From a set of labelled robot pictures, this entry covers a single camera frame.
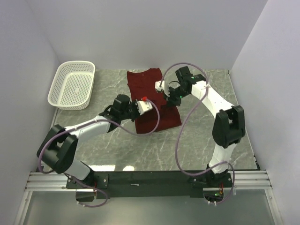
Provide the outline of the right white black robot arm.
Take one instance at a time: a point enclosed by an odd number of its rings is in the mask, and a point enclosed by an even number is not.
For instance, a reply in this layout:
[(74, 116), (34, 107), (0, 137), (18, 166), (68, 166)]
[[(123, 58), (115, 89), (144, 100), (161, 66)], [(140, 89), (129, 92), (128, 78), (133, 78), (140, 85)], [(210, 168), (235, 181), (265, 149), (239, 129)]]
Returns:
[(188, 67), (187, 63), (176, 70), (177, 88), (161, 80), (155, 83), (155, 89), (162, 92), (167, 104), (172, 106), (180, 106), (184, 97), (192, 95), (213, 115), (212, 136), (215, 148), (207, 169), (199, 173), (184, 173), (190, 177), (204, 178), (209, 186), (219, 185), (227, 179), (232, 152), (246, 134), (244, 109), (221, 97), (210, 86), (204, 71), (194, 75)]

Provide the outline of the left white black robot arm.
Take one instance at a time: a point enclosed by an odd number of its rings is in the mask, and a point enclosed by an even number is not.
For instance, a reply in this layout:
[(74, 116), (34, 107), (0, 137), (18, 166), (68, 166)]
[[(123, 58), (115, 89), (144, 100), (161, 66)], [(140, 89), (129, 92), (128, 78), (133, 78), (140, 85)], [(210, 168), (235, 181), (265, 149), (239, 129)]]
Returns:
[(87, 179), (92, 169), (75, 160), (77, 146), (95, 136), (112, 132), (123, 120), (134, 121), (148, 109), (151, 107), (147, 102), (131, 101), (129, 96), (120, 94), (113, 104), (91, 120), (70, 127), (53, 126), (37, 151), (40, 172), (47, 174), (41, 166), (44, 162), (51, 168), (49, 173), (65, 173), (79, 180)]

